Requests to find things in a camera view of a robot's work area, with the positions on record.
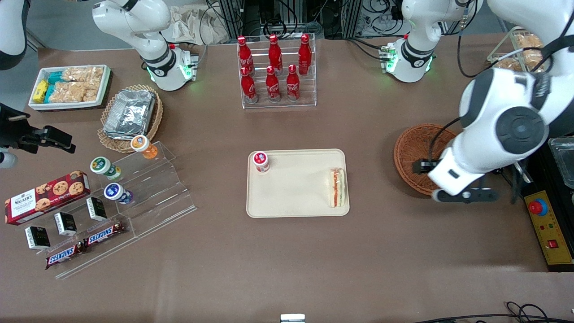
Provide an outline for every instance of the red lid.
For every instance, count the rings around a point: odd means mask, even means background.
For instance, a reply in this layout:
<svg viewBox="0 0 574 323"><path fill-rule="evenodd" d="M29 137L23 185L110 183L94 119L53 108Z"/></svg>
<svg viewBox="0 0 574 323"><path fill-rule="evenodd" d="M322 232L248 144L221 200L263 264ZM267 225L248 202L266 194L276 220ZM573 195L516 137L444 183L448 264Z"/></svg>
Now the red lid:
<svg viewBox="0 0 574 323"><path fill-rule="evenodd" d="M255 164L259 165L265 164L265 162L267 161L267 154L262 151L258 151L253 156L253 161L255 162Z"/></svg>

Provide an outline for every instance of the red emergency stop button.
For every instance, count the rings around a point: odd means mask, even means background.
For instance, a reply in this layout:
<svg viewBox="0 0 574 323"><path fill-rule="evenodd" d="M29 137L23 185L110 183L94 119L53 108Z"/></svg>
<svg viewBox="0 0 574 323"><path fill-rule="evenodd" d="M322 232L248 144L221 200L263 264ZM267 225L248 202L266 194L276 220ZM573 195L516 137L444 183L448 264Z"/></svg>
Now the red emergency stop button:
<svg viewBox="0 0 574 323"><path fill-rule="evenodd" d="M548 248L550 249L558 248L558 242L556 240L548 240Z"/></svg>
<svg viewBox="0 0 574 323"><path fill-rule="evenodd" d="M532 202L528 203L528 211L537 214L539 216L545 216L548 213L548 205L544 202L543 199L535 199Z"/></svg>

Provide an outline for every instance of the yellow control box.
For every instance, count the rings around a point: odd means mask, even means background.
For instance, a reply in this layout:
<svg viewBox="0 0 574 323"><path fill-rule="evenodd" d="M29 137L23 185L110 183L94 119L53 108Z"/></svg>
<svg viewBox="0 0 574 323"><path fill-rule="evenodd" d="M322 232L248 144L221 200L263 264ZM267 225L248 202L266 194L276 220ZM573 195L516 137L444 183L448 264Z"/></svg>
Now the yellow control box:
<svg viewBox="0 0 574 323"><path fill-rule="evenodd" d="M574 263L546 191L528 195L524 197L524 201L546 263L549 265Z"/></svg>

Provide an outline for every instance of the beige tray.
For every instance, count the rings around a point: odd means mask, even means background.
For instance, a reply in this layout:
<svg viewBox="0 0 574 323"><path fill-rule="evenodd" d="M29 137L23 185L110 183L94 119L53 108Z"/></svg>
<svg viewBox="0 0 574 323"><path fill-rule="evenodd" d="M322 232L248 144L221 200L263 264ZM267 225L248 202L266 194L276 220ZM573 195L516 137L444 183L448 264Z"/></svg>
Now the beige tray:
<svg viewBox="0 0 574 323"><path fill-rule="evenodd" d="M329 204L329 170L342 168L347 173L345 154L339 149L265 151L269 170L260 173L247 159L247 214L252 218L332 217L349 212Z"/></svg>

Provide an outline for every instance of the aluminum foil container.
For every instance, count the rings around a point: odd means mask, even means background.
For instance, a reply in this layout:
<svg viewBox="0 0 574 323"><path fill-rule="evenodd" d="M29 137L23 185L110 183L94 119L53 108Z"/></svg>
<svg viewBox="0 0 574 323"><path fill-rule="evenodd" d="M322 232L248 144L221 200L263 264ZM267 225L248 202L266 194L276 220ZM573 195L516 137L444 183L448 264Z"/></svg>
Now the aluminum foil container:
<svg viewBox="0 0 574 323"><path fill-rule="evenodd" d="M156 96L150 91L120 91L104 124L104 133L118 140L131 140L138 134L146 135L155 103Z"/></svg>

